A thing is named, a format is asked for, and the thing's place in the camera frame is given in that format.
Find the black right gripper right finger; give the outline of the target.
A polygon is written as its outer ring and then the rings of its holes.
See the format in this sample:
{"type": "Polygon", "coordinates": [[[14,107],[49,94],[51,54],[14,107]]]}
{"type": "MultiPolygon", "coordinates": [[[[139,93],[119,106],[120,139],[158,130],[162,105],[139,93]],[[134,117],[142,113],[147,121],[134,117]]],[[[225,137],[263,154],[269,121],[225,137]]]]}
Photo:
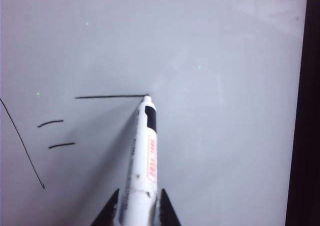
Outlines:
{"type": "Polygon", "coordinates": [[[161,226],[181,226],[180,220],[164,188],[160,192],[158,217],[161,226]]]}

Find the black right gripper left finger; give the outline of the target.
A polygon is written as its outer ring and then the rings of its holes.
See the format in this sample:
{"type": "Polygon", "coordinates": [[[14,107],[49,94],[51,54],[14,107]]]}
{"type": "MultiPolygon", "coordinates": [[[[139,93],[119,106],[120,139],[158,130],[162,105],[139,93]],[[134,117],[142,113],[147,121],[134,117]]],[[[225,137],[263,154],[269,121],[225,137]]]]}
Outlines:
{"type": "Polygon", "coordinates": [[[91,223],[91,226],[113,226],[114,218],[117,213],[118,200],[119,200],[119,191],[117,188],[114,193],[111,195],[107,203],[104,205],[100,213],[91,223]]]}

